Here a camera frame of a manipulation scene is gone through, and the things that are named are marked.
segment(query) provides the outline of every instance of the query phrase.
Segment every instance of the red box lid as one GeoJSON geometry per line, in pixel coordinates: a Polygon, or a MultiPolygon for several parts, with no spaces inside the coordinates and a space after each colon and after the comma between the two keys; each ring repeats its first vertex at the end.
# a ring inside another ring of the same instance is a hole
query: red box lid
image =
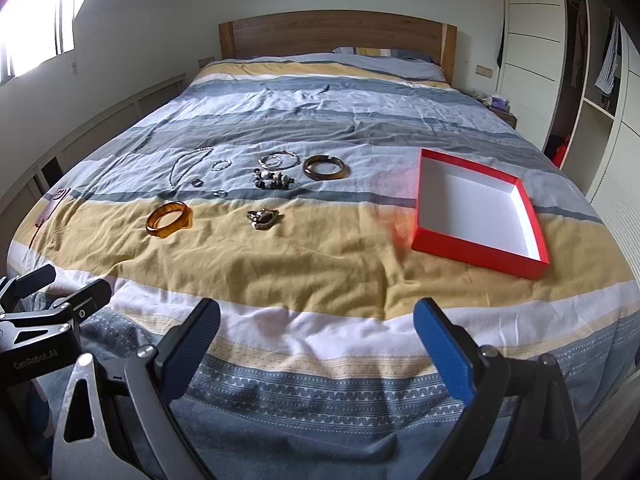
{"type": "Polygon", "coordinates": [[[522,181],[422,150],[412,249],[536,280],[549,264],[522,181]]]}

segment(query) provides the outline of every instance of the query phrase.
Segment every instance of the window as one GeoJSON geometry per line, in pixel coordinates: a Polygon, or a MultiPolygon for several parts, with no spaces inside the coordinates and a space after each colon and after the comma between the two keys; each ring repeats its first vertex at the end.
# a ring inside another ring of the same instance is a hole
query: window
{"type": "Polygon", "coordinates": [[[74,47],[84,0],[8,0],[0,10],[0,84],[74,47]]]}

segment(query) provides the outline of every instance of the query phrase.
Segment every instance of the silver bracelet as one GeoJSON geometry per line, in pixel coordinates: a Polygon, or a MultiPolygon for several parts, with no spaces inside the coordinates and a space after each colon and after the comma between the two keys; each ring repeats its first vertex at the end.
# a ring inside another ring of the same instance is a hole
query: silver bracelet
{"type": "Polygon", "coordinates": [[[258,159],[258,164],[260,164],[265,170],[284,171],[284,170],[289,170],[290,168],[293,168],[294,166],[297,166],[298,164],[300,164],[300,157],[294,152],[290,152],[288,150],[279,150],[277,152],[271,152],[271,153],[269,153],[269,155],[262,156],[261,158],[258,159]],[[289,156],[292,156],[293,158],[295,158],[296,160],[295,160],[295,162],[293,164],[289,164],[288,166],[280,167],[280,164],[282,163],[282,159],[278,155],[289,155],[289,156]],[[274,164],[268,164],[267,161],[270,158],[276,158],[278,165],[276,166],[274,164]]]}
{"type": "Polygon", "coordinates": [[[217,160],[216,162],[214,162],[211,165],[211,169],[213,171],[222,171],[222,170],[226,170],[226,168],[228,168],[229,166],[231,166],[231,161],[228,158],[223,158],[222,160],[217,160]]]}

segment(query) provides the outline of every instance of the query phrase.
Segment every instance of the brooch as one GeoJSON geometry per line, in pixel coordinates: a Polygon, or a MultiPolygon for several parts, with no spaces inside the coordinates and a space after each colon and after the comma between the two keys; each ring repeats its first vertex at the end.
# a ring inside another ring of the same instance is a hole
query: brooch
{"type": "Polygon", "coordinates": [[[246,217],[251,221],[251,225],[258,231],[268,229],[274,225],[282,215],[277,209],[260,209],[260,211],[249,211],[246,217]]]}
{"type": "Polygon", "coordinates": [[[271,171],[254,170],[254,184],[259,189],[267,189],[266,180],[270,180],[270,189],[289,189],[289,184],[295,183],[295,179],[283,175],[281,172],[271,173],[271,171]]]}

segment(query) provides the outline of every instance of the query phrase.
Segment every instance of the nightstand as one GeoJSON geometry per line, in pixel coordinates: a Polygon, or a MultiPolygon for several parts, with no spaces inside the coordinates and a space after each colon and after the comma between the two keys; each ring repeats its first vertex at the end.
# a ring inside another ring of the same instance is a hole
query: nightstand
{"type": "Polygon", "coordinates": [[[211,63],[212,61],[215,61],[215,60],[216,60],[215,56],[203,57],[202,59],[198,60],[198,68],[202,69],[202,68],[206,67],[209,63],[211,63]]]}
{"type": "Polygon", "coordinates": [[[499,108],[494,108],[492,106],[486,107],[488,110],[491,110],[495,115],[500,117],[505,123],[507,123],[514,130],[518,124],[518,119],[515,115],[505,112],[504,110],[500,110],[499,108]]]}

